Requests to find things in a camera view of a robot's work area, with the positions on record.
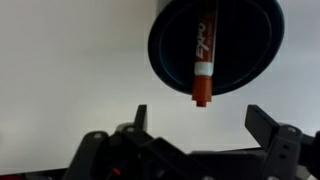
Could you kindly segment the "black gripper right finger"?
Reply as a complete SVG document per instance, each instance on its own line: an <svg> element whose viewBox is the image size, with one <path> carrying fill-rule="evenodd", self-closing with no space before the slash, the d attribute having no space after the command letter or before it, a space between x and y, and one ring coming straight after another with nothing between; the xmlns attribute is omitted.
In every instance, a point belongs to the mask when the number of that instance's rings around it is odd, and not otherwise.
<svg viewBox="0 0 320 180"><path fill-rule="evenodd" d="M279 124L258 105L249 105L245 117L245 127L265 151L272 143Z"/></svg>

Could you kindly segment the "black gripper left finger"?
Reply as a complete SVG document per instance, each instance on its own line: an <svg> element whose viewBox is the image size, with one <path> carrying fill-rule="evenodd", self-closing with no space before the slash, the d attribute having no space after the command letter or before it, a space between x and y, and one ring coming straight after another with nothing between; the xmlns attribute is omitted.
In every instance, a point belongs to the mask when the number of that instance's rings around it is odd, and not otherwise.
<svg viewBox="0 0 320 180"><path fill-rule="evenodd" d="M139 105L136 111L134 126L144 131L147 130L147 106Z"/></svg>

